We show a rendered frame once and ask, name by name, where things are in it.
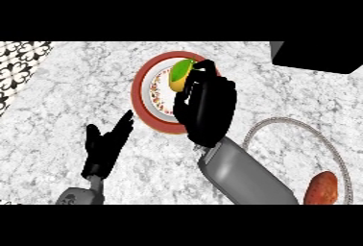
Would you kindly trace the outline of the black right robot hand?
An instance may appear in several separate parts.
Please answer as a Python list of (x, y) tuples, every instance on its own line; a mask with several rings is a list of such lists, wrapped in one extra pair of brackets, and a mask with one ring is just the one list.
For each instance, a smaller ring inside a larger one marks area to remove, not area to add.
[(197, 145), (213, 148), (225, 137), (237, 110), (237, 83), (217, 75), (214, 61), (194, 65), (173, 114)]

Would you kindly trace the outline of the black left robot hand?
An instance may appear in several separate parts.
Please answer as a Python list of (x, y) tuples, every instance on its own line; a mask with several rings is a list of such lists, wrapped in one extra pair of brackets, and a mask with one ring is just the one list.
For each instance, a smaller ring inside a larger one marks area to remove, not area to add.
[(88, 126), (86, 150), (88, 160), (82, 176), (98, 176), (107, 179), (127, 143), (127, 138), (133, 130), (133, 112), (127, 111), (114, 129), (105, 135), (101, 134), (93, 124)]

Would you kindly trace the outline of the yellow green lemon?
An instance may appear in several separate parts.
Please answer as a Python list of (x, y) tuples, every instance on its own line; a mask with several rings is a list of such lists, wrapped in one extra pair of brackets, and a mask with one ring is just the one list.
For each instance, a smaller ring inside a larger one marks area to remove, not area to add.
[(195, 59), (179, 61), (170, 69), (169, 86), (175, 92), (182, 92), (186, 84), (186, 78), (194, 70)]

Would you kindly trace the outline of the red rimmed white plate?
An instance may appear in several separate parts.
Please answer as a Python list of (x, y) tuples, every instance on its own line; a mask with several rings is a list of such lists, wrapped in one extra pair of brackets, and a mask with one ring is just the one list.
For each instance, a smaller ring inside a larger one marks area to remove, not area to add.
[(186, 59), (197, 62), (204, 57), (186, 51), (172, 51), (160, 54), (142, 65), (132, 84), (130, 99), (133, 110), (144, 123), (167, 134), (186, 134), (185, 126), (173, 115), (176, 92), (169, 86), (172, 66)]

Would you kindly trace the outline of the round white marble placemat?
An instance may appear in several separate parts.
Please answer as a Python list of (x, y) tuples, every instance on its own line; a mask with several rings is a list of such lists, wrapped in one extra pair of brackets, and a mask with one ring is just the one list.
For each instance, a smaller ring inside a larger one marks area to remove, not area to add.
[(303, 121), (272, 117), (247, 133), (243, 149), (265, 165), (305, 204), (312, 178), (331, 171), (338, 178), (337, 204), (353, 204), (353, 187), (341, 154), (324, 134)]

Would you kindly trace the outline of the black box appliance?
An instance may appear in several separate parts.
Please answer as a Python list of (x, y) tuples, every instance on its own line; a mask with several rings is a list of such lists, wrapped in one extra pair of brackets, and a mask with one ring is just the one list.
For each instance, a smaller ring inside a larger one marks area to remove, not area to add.
[(350, 74), (363, 65), (359, 41), (272, 41), (272, 64)]

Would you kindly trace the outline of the black white patterned tile panel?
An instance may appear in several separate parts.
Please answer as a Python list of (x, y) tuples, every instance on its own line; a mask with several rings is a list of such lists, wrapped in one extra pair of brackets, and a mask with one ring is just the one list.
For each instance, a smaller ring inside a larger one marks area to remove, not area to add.
[(0, 41), (0, 116), (54, 48), (51, 41)]

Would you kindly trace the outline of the orange brown sweet potato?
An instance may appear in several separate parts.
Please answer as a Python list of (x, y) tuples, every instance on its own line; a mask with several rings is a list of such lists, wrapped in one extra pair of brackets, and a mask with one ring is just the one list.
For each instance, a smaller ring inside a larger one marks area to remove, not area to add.
[(306, 205), (334, 205), (338, 200), (338, 178), (331, 171), (319, 173), (310, 180), (305, 197)]

